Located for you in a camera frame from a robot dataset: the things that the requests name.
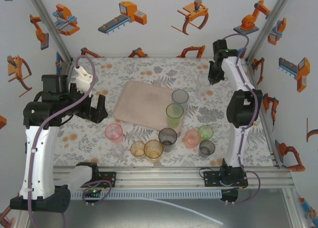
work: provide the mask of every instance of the pink glass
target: pink glass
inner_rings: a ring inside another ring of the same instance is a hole
[[[184,143],[187,149],[195,148],[202,140],[201,134],[197,130],[188,130],[184,136]]]
[[[114,143],[124,141],[123,128],[119,124],[110,124],[105,129],[105,136]]]

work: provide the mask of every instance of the white cable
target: white cable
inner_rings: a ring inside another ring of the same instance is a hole
[[[151,201],[151,202],[159,202],[159,203],[164,203],[164,204],[166,204],[166,205],[170,205],[170,206],[173,206],[173,207],[177,207],[177,208],[180,208],[180,209],[183,209],[183,210],[192,212],[192,213],[194,213],[194,214],[197,214],[197,215],[199,215],[199,216],[202,216],[202,217],[204,217],[204,218],[206,218],[206,219],[208,219],[208,220],[210,220],[210,221],[216,222],[216,223],[218,223],[218,224],[220,224],[220,225],[223,226],[223,222],[221,222],[221,221],[218,221],[218,220],[216,220],[216,219],[213,219],[213,218],[211,218],[211,217],[208,217],[208,216],[206,216],[206,215],[204,215],[204,214],[202,214],[202,213],[199,213],[199,212],[197,212],[197,211],[195,211],[195,210],[192,210],[192,209],[189,209],[189,208],[186,208],[186,207],[182,207],[182,206],[176,205],[176,204],[174,204],[174,203],[170,203],[170,202],[166,202],[166,201],[162,201],[162,200],[157,200],[157,199],[151,199],[151,198],[140,198],[139,200],[146,200],[146,201]]]

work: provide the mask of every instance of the plastic cup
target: plastic cup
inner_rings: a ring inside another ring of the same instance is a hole
[[[178,103],[182,106],[183,110],[187,106],[189,100],[189,94],[182,89],[177,89],[172,93],[172,102]]]
[[[183,116],[183,108],[178,103],[172,103],[165,110],[167,114],[167,122],[170,128],[178,127]]]
[[[199,128],[199,132],[203,140],[209,140],[213,136],[213,129],[209,125],[202,125]]]
[[[204,140],[200,143],[199,150],[202,157],[208,157],[215,152],[215,145],[210,140]]]
[[[143,142],[141,141],[134,142],[130,146],[130,152],[136,158],[142,158],[145,155],[144,147],[145,147],[145,144]]]
[[[184,136],[184,143],[187,149],[195,148],[202,140],[201,134],[197,130],[188,130]]]
[[[164,128],[160,130],[158,138],[163,144],[163,151],[171,152],[174,148],[174,143],[177,141],[177,133],[172,128]]]
[[[123,128],[119,124],[110,124],[105,129],[105,136],[114,143],[124,141]]]
[[[195,94],[197,96],[206,96],[208,90],[211,90],[210,82],[208,79],[208,73],[199,74],[195,86]]]
[[[113,147],[111,147],[110,152],[111,152],[111,155],[120,159],[124,157],[125,147],[120,144],[116,144],[116,145],[113,145]]]
[[[162,143],[158,140],[150,140],[145,144],[144,152],[150,161],[156,162],[163,152]]]

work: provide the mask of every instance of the green glass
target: green glass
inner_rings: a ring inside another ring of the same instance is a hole
[[[170,128],[178,127],[182,116],[183,116],[183,108],[180,104],[172,103],[166,108],[167,114],[167,122]]]
[[[202,125],[199,128],[199,132],[203,140],[209,140],[213,136],[213,129],[209,125]]]

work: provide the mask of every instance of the floral tablecloth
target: floral tablecloth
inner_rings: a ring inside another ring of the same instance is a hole
[[[222,163],[229,144],[230,124],[226,119],[226,109],[232,97],[228,78],[211,86],[211,91],[203,98],[194,94],[195,82],[199,73],[209,70],[208,59],[189,58],[96,58],[92,59],[96,68],[98,82],[93,89],[92,105],[96,106],[99,94],[106,96],[108,118],[95,124],[74,116],[71,121],[61,126],[56,141],[54,155],[55,166],[74,166],[80,161],[94,161],[99,166],[218,166]],[[88,73],[92,73],[89,62],[81,59],[79,64]],[[73,71],[71,81],[77,73]],[[188,109],[181,132],[178,134],[175,149],[163,153],[158,162],[153,164],[148,159],[134,158],[130,146],[135,141],[158,139],[158,131],[143,126],[117,121],[112,116],[116,102],[126,82],[142,81],[168,88],[185,89],[189,95]],[[105,128],[111,123],[123,127],[126,151],[124,157],[117,159],[111,155],[113,145],[106,136]],[[216,146],[214,154],[208,158],[199,155],[198,146],[187,149],[182,141],[189,129],[199,129],[208,124],[214,130],[212,141]],[[254,123],[243,156],[246,166],[272,166],[269,149],[260,118]]]

